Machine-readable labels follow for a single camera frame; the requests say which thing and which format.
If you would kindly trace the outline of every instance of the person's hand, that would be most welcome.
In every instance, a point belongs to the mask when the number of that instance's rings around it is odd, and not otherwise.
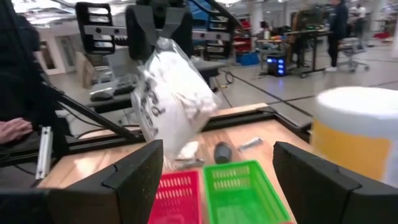
[[[339,40],[339,41],[338,41],[338,49],[341,50],[341,49],[343,48],[343,46],[344,46],[343,41],[342,41],[342,40]]]
[[[18,140],[32,131],[32,124],[22,118],[0,121],[0,144]]]

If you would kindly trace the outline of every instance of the white plastic bag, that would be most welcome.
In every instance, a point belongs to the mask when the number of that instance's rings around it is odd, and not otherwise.
[[[187,55],[165,38],[157,41],[131,100],[146,141],[163,140],[165,165],[171,169],[220,104]]]

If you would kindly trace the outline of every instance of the yellow container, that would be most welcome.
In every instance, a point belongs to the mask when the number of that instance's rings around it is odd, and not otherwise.
[[[311,144],[335,164],[398,187],[398,91],[341,87],[317,96]]]

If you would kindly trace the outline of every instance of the office chair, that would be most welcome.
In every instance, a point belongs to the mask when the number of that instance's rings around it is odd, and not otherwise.
[[[350,72],[355,72],[359,65],[364,65],[365,71],[370,69],[370,66],[366,63],[358,62],[354,60],[354,55],[364,53],[367,51],[366,44],[357,37],[349,37],[343,39],[343,46],[340,49],[348,60],[345,62],[337,63],[337,67],[348,65]]]

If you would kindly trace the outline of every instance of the white lid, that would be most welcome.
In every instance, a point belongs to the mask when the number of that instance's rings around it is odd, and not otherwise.
[[[331,129],[372,138],[398,135],[398,91],[339,87],[317,96],[314,117]]]

